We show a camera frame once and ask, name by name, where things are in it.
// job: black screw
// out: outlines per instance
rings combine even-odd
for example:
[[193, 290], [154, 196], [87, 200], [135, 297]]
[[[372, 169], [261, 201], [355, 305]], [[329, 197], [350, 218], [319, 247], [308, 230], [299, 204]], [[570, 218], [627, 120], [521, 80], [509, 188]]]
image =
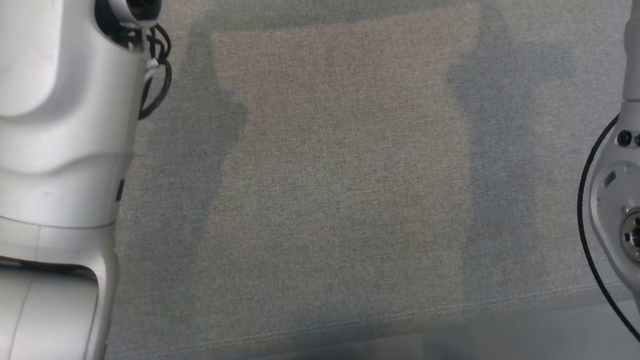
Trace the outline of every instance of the black screw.
[[620, 134], [618, 134], [618, 145], [623, 147], [629, 146], [632, 139], [633, 136], [631, 136], [631, 133], [629, 133], [627, 130], [622, 130], [620, 131]]

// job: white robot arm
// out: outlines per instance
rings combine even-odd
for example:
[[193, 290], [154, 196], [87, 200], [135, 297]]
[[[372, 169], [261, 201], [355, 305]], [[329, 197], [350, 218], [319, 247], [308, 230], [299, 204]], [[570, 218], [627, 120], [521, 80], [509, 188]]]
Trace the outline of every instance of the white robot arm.
[[[588, 194], [591, 225], [609, 262], [621, 281], [632, 291], [640, 308], [640, 0], [633, 0], [625, 28], [627, 71], [620, 114], [598, 139], [585, 167], [579, 193], [599, 143], [614, 125], [613, 133], [596, 163]], [[580, 237], [589, 265], [607, 300], [640, 341], [640, 335], [620, 313], [601, 284], [584, 238], [582, 213], [578, 214]]]
[[0, 360], [104, 357], [161, 7], [0, 0]]

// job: fabric seam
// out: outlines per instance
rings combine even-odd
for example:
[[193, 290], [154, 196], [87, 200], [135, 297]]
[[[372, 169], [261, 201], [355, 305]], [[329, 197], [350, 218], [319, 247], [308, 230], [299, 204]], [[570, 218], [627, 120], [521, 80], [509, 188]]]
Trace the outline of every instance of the fabric seam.
[[[621, 284], [619, 280], [609, 280], [609, 281], [605, 281], [604, 283], [607, 284], [608, 286], [618, 286], [618, 285]], [[516, 302], [525, 301], [527, 299], [523, 299], [523, 298], [527, 298], [527, 297], [531, 297], [531, 300], [532, 299], [544, 299], [544, 298], [548, 298], [548, 297], [566, 295], [566, 294], [569, 294], [569, 293], [577, 293], [577, 292], [580, 292], [580, 291], [593, 290], [593, 289], [595, 289], [595, 287], [592, 287], [592, 286], [595, 285], [595, 284], [596, 284], [595, 282], [591, 282], [589, 284], [575, 285], [575, 286], [569, 286], [567, 288], [559, 288], [559, 289], [555, 289], [555, 290], [547, 290], [547, 291], [541, 291], [541, 292], [537, 292], [537, 293], [530, 293], [530, 294], [525, 294], [525, 295], [516, 295], [516, 296], [512, 296], [512, 297], [505, 297], [505, 298], [499, 298], [499, 299], [493, 299], [493, 300], [484, 300], [484, 301], [468, 302], [468, 303], [456, 304], [456, 305], [431, 307], [431, 308], [427, 308], [427, 309], [405, 311], [405, 312], [402, 312], [402, 313], [387, 314], [387, 315], [382, 315], [382, 316], [375, 316], [375, 317], [372, 317], [372, 318], [365, 318], [365, 319], [359, 319], [359, 320], [350, 320], [350, 321], [346, 321], [346, 322], [335, 322], [335, 323], [328, 323], [328, 324], [323, 324], [323, 325], [315, 325], [315, 326], [310, 326], [310, 327], [301, 327], [301, 328], [291, 329], [291, 330], [273, 331], [273, 332], [266, 332], [266, 333], [262, 333], [262, 334], [239, 336], [239, 337], [236, 337], [236, 338], [227, 338], [227, 339], [220, 339], [220, 340], [205, 341], [205, 342], [195, 343], [195, 344], [190, 344], [190, 345], [182, 345], [182, 346], [176, 346], [176, 347], [154, 349], [153, 351], [141, 351], [141, 352], [134, 352], [134, 353], [130, 353], [130, 354], [123, 353], [123, 354], [121, 354], [121, 356], [126, 356], [128, 359], [147, 359], [147, 358], [155, 357], [155, 356], [159, 356], [159, 355], [176, 354], [176, 353], [179, 353], [179, 352], [185, 352], [185, 351], [196, 350], [196, 349], [201, 349], [201, 348], [229, 347], [229, 346], [232, 346], [232, 345], [254, 343], [254, 342], [258, 342], [258, 341], [269, 341], [269, 340], [274, 340], [274, 339], [278, 339], [278, 338], [284, 338], [284, 337], [287, 337], [287, 336], [290, 336], [290, 335], [296, 336], [296, 335], [302, 335], [302, 334], [313, 334], [313, 333], [317, 333], [317, 332], [324, 332], [324, 331], [331, 331], [331, 330], [337, 330], [337, 329], [345, 329], [345, 328], [349, 328], [349, 327], [356, 327], [358, 325], [367, 325], [367, 324], [370, 324], [370, 323], [379, 323], [379, 322], [396, 321], [396, 320], [407, 320], [407, 319], [418, 318], [418, 317], [427, 316], [427, 315], [439, 315], [439, 314], [443, 314], [443, 313], [451, 313], [453, 311], [458, 311], [458, 310], [462, 310], [462, 309], [477, 309], [477, 308], [480, 308], [480, 307], [490, 307], [490, 306], [498, 306], [498, 305], [505, 305], [505, 304], [513, 304], [513, 303], [516, 303]], [[584, 287], [587, 287], [587, 286], [591, 286], [591, 287], [590, 288], [585, 288], [585, 289], [577, 289], [577, 288], [584, 288]], [[542, 294], [554, 293], [554, 292], [558, 292], [558, 291], [561, 291], [561, 292], [560, 293], [551, 294], [551, 295], [545, 295], [545, 296], [541, 296], [541, 297], [537, 296], [537, 295], [542, 295]], [[116, 357], [117, 357], [117, 355], [110, 356], [109, 358], [114, 359]]]

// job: fabric texture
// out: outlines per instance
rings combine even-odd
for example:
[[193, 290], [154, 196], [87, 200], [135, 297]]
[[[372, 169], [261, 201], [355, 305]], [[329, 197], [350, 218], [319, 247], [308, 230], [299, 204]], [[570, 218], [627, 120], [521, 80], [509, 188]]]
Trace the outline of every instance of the fabric texture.
[[604, 302], [575, 199], [620, 108], [627, 3], [167, 1], [174, 79], [138, 127], [108, 359]]

